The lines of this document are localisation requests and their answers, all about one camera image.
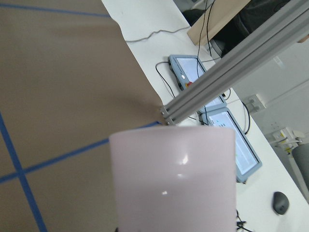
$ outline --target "computer mouse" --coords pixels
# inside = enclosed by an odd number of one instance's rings
[[[276,213],[283,215],[289,208],[289,200],[282,192],[275,192],[272,207]]]

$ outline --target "white cylinder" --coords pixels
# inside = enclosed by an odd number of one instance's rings
[[[129,130],[110,146],[119,232],[235,232],[232,129]]]

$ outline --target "blue tape line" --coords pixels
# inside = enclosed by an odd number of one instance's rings
[[[109,14],[68,11],[68,10],[60,10],[60,9],[53,9],[53,8],[25,6],[25,5],[16,5],[16,4],[7,4],[7,3],[0,3],[0,7],[15,8],[15,9],[22,9],[22,10],[32,10],[32,11],[53,12],[53,13],[61,13],[61,14],[71,14],[71,15],[74,14],[74,15],[86,15],[86,16],[95,16],[95,17],[111,17]]]
[[[147,128],[147,127],[153,127],[153,126],[156,126],[156,125],[162,125],[161,122],[159,121],[156,121],[156,122],[153,122],[153,123],[150,123],[150,124],[147,124],[147,125],[144,125],[144,126],[141,126],[141,127],[138,127],[137,129],[141,129],[141,128]],[[24,174],[28,174],[28,173],[31,173],[31,172],[34,172],[36,170],[39,170],[39,169],[42,169],[44,167],[47,167],[47,166],[50,166],[54,163],[57,163],[57,162],[60,162],[62,160],[65,160],[69,157],[72,157],[72,156],[76,156],[80,153],[83,153],[85,151],[88,151],[88,150],[91,150],[93,148],[96,148],[98,146],[101,146],[101,145],[104,145],[108,143],[108,139],[103,139],[101,141],[98,141],[96,143],[93,143],[93,144],[90,144],[90,145],[87,145],[85,147],[82,147],[82,148],[79,148],[75,151],[72,151],[72,152],[69,152],[69,153],[66,153],[64,155],[61,155],[61,156],[58,156],[56,158],[53,158],[53,159],[50,159],[50,160],[47,160],[47,161],[44,161],[42,163],[39,163],[39,164],[35,164],[33,166],[30,166],[28,168],[25,168],[23,170],[23,173]],[[9,181],[9,180],[12,180],[14,178],[17,178],[18,177],[18,173],[12,173],[12,174],[8,174],[8,175],[5,175],[3,177],[0,177],[0,184],[6,182],[6,181]]]
[[[0,184],[7,182],[9,180],[13,180],[17,177],[18,177],[18,173],[11,173],[11,174],[8,174],[8,175],[4,175],[4,176],[0,177]]]
[[[35,221],[37,222],[39,230],[40,230],[40,232],[47,232],[47,228],[46,228],[45,223],[43,221],[40,210],[39,210],[39,208],[38,208],[38,206],[35,202],[35,199],[34,199],[34,196],[31,192],[29,183],[28,183],[26,176],[23,172],[22,166],[21,166],[20,161],[18,159],[18,156],[17,156],[17,153],[16,153],[15,148],[13,146],[12,140],[9,136],[9,133],[8,133],[5,125],[4,125],[4,121],[3,121],[1,113],[0,113],[0,131],[1,131],[2,137],[4,139],[5,145],[8,149],[8,152],[10,154],[13,165],[14,165],[16,171],[17,171],[19,181],[20,181],[21,186],[23,188],[23,191],[26,195],[28,204],[31,208],[31,211],[33,213]]]
[[[158,124],[162,124],[162,123],[156,121],[156,122],[153,122],[153,123],[150,123],[150,124],[147,124],[147,125],[138,127],[138,128],[153,127],[153,126],[156,126],[156,125],[158,125]],[[53,158],[53,159],[44,161],[44,162],[39,163],[39,164],[35,164],[35,165],[33,165],[33,166],[30,166],[30,167],[28,167],[28,168],[25,168],[25,169],[24,169],[24,172],[25,172],[26,174],[31,173],[31,172],[34,172],[34,171],[36,171],[36,170],[38,170],[38,169],[41,169],[41,168],[50,166],[50,165],[52,165],[52,164],[58,163],[58,162],[60,162],[60,161],[62,161],[62,160],[65,160],[65,159],[67,159],[67,158],[70,158],[70,157],[72,157],[72,156],[79,155],[79,154],[81,154],[81,153],[83,153],[83,152],[85,152],[85,151],[89,151],[89,150],[94,149],[94,148],[96,148],[96,147],[98,147],[98,146],[104,145],[104,144],[108,143],[108,141],[109,141],[108,139],[103,139],[103,140],[101,140],[101,141],[98,141],[98,142],[95,142],[95,143],[93,143],[93,144],[84,146],[84,147],[82,147],[82,148],[79,148],[79,149],[77,149],[77,150],[71,151],[71,152],[69,152],[69,153],[66,153],[66,154],[64,154],[64,155],[58,156],[58,157],[56,157],[56,158]]]

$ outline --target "touchscreen display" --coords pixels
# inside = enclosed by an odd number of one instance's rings
[[[254,154],[247,146],[237,126],[233,122],[228,112],[222,112],[217,115],[209,116],[215,126],[228,127],[235,130],[236,136],[236,164],[241,174],[248,172],[257,164]]]
[[[198,77],[204,74],[203,69],[201,68],[200,64],[198,63],[197,67],[197,59],[196,58],[177,58],[181,68],[183,69],[185,75],[191,82],[195,82]],[[206,107],[219,105],[222,101],[220,98],[215,98],[211,102],[209,102]]]

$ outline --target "brown cardboard surface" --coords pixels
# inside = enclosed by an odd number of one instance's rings
[[[0,185],[0,231],[39,231],[18,179]]]
[[[100,0],[27,4],[107,13]],[[0,28],[0,111],[24,168],[163,121],[111,18],[0,8]]]
[[[4,140],[0,135],[0,177],[6,174],[14,173],[15,168],[11,161],[8,150],[6,149]]]
[[[27,175],[49,232],[114,232],[109,145]]]

